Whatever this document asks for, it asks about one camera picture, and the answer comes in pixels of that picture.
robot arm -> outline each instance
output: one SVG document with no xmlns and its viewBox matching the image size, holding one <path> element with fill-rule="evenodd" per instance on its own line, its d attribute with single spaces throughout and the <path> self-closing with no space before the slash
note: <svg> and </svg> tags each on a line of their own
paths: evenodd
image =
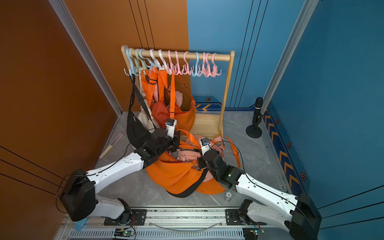
<svg viewBox="0 0 384 240">
<path fill-rule="evenodd" d="M 200 141 L 202 159 L 199 167 L 207 167 L 219 183 L 236 192 L 245 194 L 261 202 L 244 200 L 239 208 L 239 217 L 246 225 L 252 222 L 264 222 L 282 228 L 296 240 L 317 239 L 321 215 L 309 196 L 300 198 L 276 190 L 263 184 L 243 170 L 227 165 L 219 152 L 212 149 L 208 138 Z"/>
<path fill-rule="evenodd" d="M 176 151 L 180 145 L 180 131 L 175 131 L 176 120 L 168 119 L 165 129 L 156 129 L 151 138 L 133 153 L 104 167 L 84 172 L 74 171 L 68 179 L 60 200 L 72 221 L 86 217 L 109 217 L 119 224 L 131 219 L 131 209 L 122 199 L 98 196 L 103 188 L 133 172 L 144 169 L 158 160 L 165 151 Z M 239 217 L 247 225 L 264 222 L 289 231 L 296 240 L 316 239 L 321 216 L 312 200 L 305 194 L 300 198 L 265 185 L 243 170 L 227 165 L 220 154 L 211 149 L 209 140 L 201 140 L 200 169 L 207 168 L 213 177 L 228 189 L 250 196 L 261 202 L 244 200 Z"/>
<path fill-rule="evenodd" d="M 102 216 L 118 219 L 122 225 L 129 222 L 132 213 L 124 200 L 108 199 L 97 193 L 112 182 L 153 164 L 165 151 L 176 151 L 180 145 L 176 123 L 176 120 L 168 119 L 167 129 L 155 129 L 142 147 L 114 163 L 87 172 L 74 171 L 60 194 L 71 220 L 76 222 L 86 217 Z"/>
</svg>

wooden rod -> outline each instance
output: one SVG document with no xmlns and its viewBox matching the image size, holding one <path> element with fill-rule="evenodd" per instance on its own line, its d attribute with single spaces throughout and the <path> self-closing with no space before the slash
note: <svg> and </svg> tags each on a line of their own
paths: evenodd
<svg viewBox="0 0 384 240">
<path fill-rule="evenodd" d="M 132 49 L 132 56 L 136 56 L 135 55 L 135 51 L 136 49 Z M 161 53 L 163 54 L 163 58 L 164 59 L 168 59 L 168 51 L 161 51 Z M 149 50 L 143 50 L 141 52 L 142 56 L 144 57 L 151 57 L 151 54 L 149 52 Z M 153 55 L 155 56 L 155 58 L 158 58 L 160 57 L 159 56 L 159 52 L 157 50 L 154 50 L 153 51 Z M 177 52 L 177 55 L 179 56 L 179 59 L 183 59 L 183 56 L 184 56 L 184 52 Z M 212 53 L 208 54 L 208 60 L 211 60 L 212 59 Z M 171 51 L 170 52 L 170 57 L 171 58 L 176 58 L 176 54 L 174 51 Z M 185 56 L 186 59 L 197 59 L 197 55 L 196 53 L 187 53 L 187 55 Z M 203 60 L 203 53 L 199 53 L 199 59 L 200 60 Z M 216 54 L 215 55 L 215 59 L 214 61 L 224 61 L 224 62 L 228 62 L 230 59 L 230 55 L 226 55 L 226 54 Z"/>
<path fill-rule="evenodd" d="M 219 121 L 218 121 L 218 132 L 220 132 L 220 133 L 223 133 L 224 110 L 225 110 L 225 104 L 227 103 L 229 83 L 231 81 L 231 75 L 232 75 L 232 68 L 233 68 L 233 61 L 234 61 L 234 59 L 235 59 L 235 51 L 231 51 L 230 58 L 229 58 L 229 63 L 228 63 L 227 79 L 225 80 L 224 96 L 223 96 L 223 101 L 221 103 L 220 118 L 219 118 Z"/>
<path fill-rule="evenodd" d="M 122 45 L 121 46 L 122 57 L 124 57 L 124 61 L 125 61 L 125 64 L 127 65 L 127 71 L 128 71 L 128 69 L 131 69 L 131 64 L 129 63 L 128 57 L 127 57 L 127 55 L 125 53 L 125 49 L 127 49 L 127 48 L 128 48 L 127 45 Z"/>
</svg>

gray floor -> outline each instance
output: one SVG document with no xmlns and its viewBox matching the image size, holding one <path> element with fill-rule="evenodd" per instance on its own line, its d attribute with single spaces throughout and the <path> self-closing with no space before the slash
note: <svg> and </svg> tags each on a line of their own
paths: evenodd
<svg viewBox="0 0 384 240">
<path fill-rule="evenodd" d="M 270 161 L 270 148 L 267 148 L 268 134 L 264 132 L 262 137 L 253 139 L 247 136 L 245 128 L 252 122 L 253 112 L 225 112 L 224 114 L 224 135 L 232 139 L 232 141 L 240 149 L 243 156 L 246 172 L 257 180 L 279 189 L 281 179 L 279 173 L 281 169 L 276 167 L 275 160 Z M 96 168 L 112 163 L 122 156 L 126 146 L 129 144 L 126 136 L 126 119 L 127 114 L 124 113 L 116 126 L 112 141 L 119 133 L 123 133 L 124 137 L 115 145 L 115 147 L 103 158 L 99 159 Z M 128 155 L 133 152 L 132 146 L 127 149 Z M 225 162 L 227 164 L 237 166 L 235 157 L 231 148 L 226 145 Z M 186 198 L 176 198 L 166 192 L 166 190 L 154 183 L 145 170 L 129 174 L 120 180 L 112 183 L 104 188 L 99 195 L 111 199 L 122 198 L 131 207 L 141 207 L 148 205 L 177 205 L 177 206 L 239 206 L 244 195 L 233 193 L 230 202 L 224 201 L 224 193 L 216 195 L 206 195 L 194 192 Z"/>
</svg>

microphone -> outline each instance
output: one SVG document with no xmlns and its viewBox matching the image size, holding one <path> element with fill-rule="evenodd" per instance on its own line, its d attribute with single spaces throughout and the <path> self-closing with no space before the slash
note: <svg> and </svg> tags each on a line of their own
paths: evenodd
<svg viewBox="0 0 384 240">
<path fill-rule="evenodd" d="M 252 125 L 249 125 L 245 130 L 247 135 L 252 138 L 259 138 L 262 135 L 262 130 L 258 127 L 258 125 L 260 124 L 263 118 L 263 115 L 260 114 L 260 110 L 262 106 L 263 106 L 263 98 L 258 97 L 255 101 L 255 110 L 253 112 Z"/>
</svg>

orange wall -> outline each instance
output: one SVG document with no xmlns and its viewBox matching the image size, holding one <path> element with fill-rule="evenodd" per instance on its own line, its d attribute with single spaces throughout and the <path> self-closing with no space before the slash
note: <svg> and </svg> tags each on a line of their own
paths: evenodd
<svg viewBox="0 0 384 240">
<path fill-rule="evenodd" d="M 121 45 L 189 49 L 186 0 L 65 0 L 65 4 L 124 111 L 129 107 L 132 86 L 123 71 Z M 190 76 L 182 78 L 190 91 Z M 137 101 L 133 109 L 139 110 Z M 189 109 L 189 103 L 182 109 Z"/>
<path fill-rule="evenodd" d="M 0 20 L 0 146 L 59 176 L 92 169 L 117 116 L 49 1 L 2 2 Z M 60 183 L 3 148 L 0 159 Z M 56 193 L 4 161 L 1 174 Z M 20 226 L 18 239 L 52 239 L 64 217 L 55 196 L 9 177 L 0 175 L 2 239 Z"/>
</svg>

